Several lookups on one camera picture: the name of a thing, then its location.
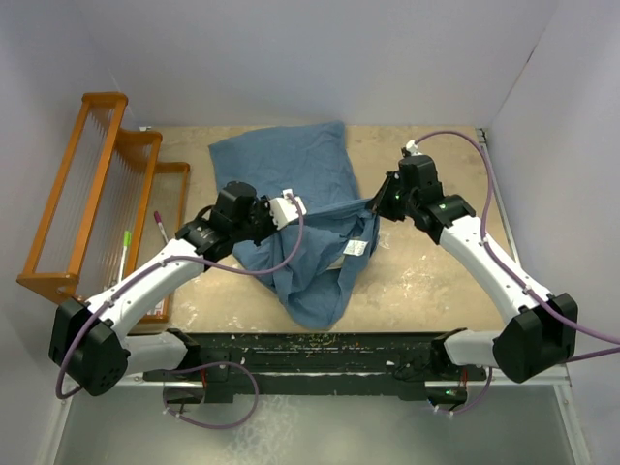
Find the blue pillowcase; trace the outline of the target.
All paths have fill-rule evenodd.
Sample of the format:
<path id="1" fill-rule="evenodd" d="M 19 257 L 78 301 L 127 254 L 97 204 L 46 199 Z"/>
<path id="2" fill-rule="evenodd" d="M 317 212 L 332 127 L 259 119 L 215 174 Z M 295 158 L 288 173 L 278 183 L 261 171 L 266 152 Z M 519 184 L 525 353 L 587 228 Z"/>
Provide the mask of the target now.
<path id="1" fill-rule="evenodd" d="M 380 220 L 366 207 L 346 150 L 340 121 L 246 132 L 209 147 L 216 185 L 243 181 L 260 195 L 292 189 L 307 210 L 260 246 L 241 242 L 233 256 L 257 272 L 290 317 L 308 329 L 329 329 L 345 312 L 359 274 L 377 248 Z M 351 239 L 367 241 L 361 257 L 343 250 Z M 341 255 L 341 268 L 327 268 Z"/>

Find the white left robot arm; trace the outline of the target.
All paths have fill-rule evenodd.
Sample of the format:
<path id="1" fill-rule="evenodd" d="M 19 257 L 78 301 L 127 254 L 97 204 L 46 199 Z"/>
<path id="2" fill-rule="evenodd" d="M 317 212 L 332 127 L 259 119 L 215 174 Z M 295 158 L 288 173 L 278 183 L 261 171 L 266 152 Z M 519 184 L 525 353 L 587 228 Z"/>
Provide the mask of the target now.
<path id="1" fill-rule="evenodd" d="M 122 281 L 85 301 L 71 297 L 61 303 L 49 344 L 49 357 L 59 367 L 57 397 L 69 396 L 66 378 L 98 396 L 139 372 L 168 370 L 178 380 L 195 376 L 200 358 L 187 337 L 172 330 L 134 336 L 132 329 L 157 303 L 230 255 L 235 244 L 260 244 L 278 232 L 283 209 L 292 206 L 289 197 L 259 197 L 251 185 L 232 181 Z"/>

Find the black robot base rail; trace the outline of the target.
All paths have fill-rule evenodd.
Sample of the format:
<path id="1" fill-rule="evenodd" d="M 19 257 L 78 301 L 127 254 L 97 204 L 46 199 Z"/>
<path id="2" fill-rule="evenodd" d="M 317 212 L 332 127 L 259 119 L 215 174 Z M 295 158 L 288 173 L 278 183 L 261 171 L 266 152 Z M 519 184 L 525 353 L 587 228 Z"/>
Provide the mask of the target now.
<path id="1" fill-rule="evenodd" d="M 193 358 L 178 374 L 147 371 L 148 382 L 187 388 L 172 401 L 228 403 L 237 395 L 392 396 L 461 404 L 464 385 L 482 381 L 474 365 L 437 372 L 439 332 L 185 333 Z"/>

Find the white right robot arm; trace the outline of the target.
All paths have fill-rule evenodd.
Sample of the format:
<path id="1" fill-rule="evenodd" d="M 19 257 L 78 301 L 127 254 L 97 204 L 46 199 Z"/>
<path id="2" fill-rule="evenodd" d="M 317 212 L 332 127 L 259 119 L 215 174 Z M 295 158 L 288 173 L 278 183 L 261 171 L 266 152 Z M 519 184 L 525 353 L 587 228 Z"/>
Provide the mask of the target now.
<path id="1" fill-rule="evenodd" d="M 367 207 L 390 221 L 411 218 L 469 271 L 505 323 L 501 331 L 458 328 L 435 338 L 430 364 L 438 377 L 452 379 L 465 365 L 477 365 L 523 383 L 573 356 L 575 331 L 563 322 L 576 322 L 576 302 L 568 294 L 552 294 L 490 235 L 482 235 L 471 205 L 444 194 L 429 156 L 403 157 Z"/>

